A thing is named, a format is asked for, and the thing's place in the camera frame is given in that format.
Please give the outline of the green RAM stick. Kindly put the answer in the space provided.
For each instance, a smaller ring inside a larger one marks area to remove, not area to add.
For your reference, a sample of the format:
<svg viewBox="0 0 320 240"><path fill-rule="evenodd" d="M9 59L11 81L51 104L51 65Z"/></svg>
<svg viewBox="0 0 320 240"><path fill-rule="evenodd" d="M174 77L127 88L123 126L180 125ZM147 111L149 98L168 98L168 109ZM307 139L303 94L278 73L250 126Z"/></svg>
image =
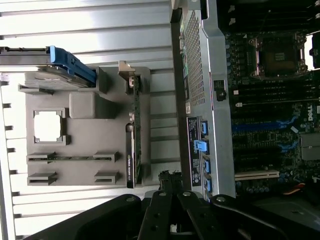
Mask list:
<svg viewBox="0 0 320 240"><path fill-rule="evenodd" d="M49 158L39 158L33 157L29 158L29 161L45 161L45 162L54 162L54 161L114 161L112 157L93 157L93 156L55 156Z"/></svg>

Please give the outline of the silver CPU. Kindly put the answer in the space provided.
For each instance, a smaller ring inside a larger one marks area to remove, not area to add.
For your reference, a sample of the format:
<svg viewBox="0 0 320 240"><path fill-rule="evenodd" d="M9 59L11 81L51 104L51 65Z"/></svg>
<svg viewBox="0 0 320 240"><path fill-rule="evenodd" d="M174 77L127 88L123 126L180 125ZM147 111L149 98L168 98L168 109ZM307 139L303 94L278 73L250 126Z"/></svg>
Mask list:
<svg viewBox="0 0 320 240"><path fill-rule="evenodd" d="M38 142L56 142L61 137L61 116L40 111L34 116L34 137Z"/></svg>

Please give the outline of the hard disk in blue carrier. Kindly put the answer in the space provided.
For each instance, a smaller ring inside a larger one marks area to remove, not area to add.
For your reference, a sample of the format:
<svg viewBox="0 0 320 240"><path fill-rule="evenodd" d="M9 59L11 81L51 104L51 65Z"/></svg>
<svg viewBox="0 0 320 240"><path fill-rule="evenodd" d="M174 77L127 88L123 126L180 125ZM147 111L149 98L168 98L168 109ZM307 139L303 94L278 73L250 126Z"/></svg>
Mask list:
<svg viewBox="0 0 320 240"><path fill-rule="evenodd" d="M94 87L97 73L63 48L0 46L0 73L36 73L79 87Z"/></svg>

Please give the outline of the CPU socket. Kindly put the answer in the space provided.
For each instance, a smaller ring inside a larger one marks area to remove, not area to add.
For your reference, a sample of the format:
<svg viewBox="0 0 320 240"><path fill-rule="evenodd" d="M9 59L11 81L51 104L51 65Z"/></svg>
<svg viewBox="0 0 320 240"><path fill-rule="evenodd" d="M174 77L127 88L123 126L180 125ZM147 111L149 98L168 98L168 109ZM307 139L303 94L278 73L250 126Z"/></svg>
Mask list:
<svg viewBox="0 0 320 240"><path fill-rule="evenodd" d="M250 75L257 79L289 78L305 75L307 37L301 32L262 35L251 38L253 70Z"/></svg>

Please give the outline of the open black PC case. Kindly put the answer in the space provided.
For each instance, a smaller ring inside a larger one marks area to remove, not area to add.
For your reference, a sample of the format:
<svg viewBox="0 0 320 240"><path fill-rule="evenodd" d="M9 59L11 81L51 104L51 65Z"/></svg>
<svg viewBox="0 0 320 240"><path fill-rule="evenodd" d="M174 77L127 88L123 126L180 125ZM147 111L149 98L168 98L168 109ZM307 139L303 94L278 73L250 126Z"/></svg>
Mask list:
<svg viewBox="0 0 320 240"><path fill-rule="evenodd" d="M298 197L320 208L320 190L236 195L226 36L320 31L320 0L172 0L172 46L183 183L206 201Z"/></svg>

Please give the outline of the white expansion slot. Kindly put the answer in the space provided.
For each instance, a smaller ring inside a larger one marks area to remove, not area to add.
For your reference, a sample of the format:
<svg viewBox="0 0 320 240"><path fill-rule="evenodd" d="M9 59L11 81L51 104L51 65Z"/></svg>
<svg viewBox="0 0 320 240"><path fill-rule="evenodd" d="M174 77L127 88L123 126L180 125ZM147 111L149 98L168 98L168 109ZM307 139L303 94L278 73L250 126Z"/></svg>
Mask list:
<svg viewBox="0 0 320 240"><path fill-rule="evenodd" d="M238 172L234 175L234 180L237 181L248 181L248 180L261 180L261 179L271 179L279 178L280 172L277 170L256 170L256 171L246 171Z"/></svg>

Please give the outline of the silver socket cover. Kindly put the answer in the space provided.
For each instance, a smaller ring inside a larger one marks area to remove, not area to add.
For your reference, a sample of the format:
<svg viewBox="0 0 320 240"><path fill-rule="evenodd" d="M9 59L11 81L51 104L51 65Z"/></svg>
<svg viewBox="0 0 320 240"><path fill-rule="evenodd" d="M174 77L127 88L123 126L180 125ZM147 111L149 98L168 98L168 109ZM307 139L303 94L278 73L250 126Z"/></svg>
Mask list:
<svg viewBox="0 0 320 240"><path fill-rule="evenodd" d="M310 71L320 69L320 31L306 37L304 55Z"/></svg>

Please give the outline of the green motherboard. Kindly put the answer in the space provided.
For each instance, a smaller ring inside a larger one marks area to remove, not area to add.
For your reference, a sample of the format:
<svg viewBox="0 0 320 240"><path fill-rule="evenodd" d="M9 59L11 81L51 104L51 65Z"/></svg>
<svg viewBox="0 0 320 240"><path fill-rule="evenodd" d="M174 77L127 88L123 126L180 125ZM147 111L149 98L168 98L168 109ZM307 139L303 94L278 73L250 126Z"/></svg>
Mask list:
<svg viewBox="0 0 320 240"><path fill-rule="evenodd" d="M320 69L298 77L258 79L251 76L253 48L248 41L264 35L306 30L247 32L226 36L227 82L232 125L295 122L283 129L233 132L235 174L279 171L278 178L235 181L236 195L261 198L320 190L320 160L303 160L301 135L320 133Z"/></svg>

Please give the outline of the blue expansion slot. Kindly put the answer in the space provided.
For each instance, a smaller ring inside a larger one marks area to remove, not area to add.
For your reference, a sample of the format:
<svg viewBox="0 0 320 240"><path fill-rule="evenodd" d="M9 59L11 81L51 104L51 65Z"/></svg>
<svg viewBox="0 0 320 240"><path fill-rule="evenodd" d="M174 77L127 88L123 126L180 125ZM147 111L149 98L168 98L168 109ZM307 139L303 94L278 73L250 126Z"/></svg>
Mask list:
<svg viewBox="0 0 320 240"><path fill-rule="evenodd" d="M288 121L273 121L273 122L258 122L246 124L232 124L231 130L235 133L238 132L257 132L257 131L270 131L285 129L295 122L295 118Z"/></svg>

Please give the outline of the silver chipset heatsink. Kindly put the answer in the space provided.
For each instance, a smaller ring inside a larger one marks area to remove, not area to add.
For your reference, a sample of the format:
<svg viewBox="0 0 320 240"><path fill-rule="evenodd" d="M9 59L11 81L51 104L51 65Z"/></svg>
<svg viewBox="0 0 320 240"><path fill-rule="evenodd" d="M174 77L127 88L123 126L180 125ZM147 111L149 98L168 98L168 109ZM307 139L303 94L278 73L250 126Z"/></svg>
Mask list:
<svg viewBox="0 0 320 240"><path fill-rule="evenodd" d="M300 145L304 161L320 160L320 133L302 134Z"/></svg>

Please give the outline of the grey parts rack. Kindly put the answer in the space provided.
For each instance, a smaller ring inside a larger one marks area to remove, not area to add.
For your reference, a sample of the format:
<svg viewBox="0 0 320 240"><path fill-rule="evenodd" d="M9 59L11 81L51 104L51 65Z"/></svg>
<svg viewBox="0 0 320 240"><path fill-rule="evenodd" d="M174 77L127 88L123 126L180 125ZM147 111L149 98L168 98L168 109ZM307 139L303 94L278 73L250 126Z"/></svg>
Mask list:
<svg viewBox="0 0 320 240"><path fill-rule="evenodd" d="M141 183L150 159L151 72L132 67L141 78ZM94 87L80 87L47 74L28 73L25 85L26 164L29 186L126 187L126 124L132 97L117 67L98 67ZM61 136L56 142L40 142L34 136L34 117L39 112L61 117ZM111 157L107 160L29 161L29 158Z"/></svg>

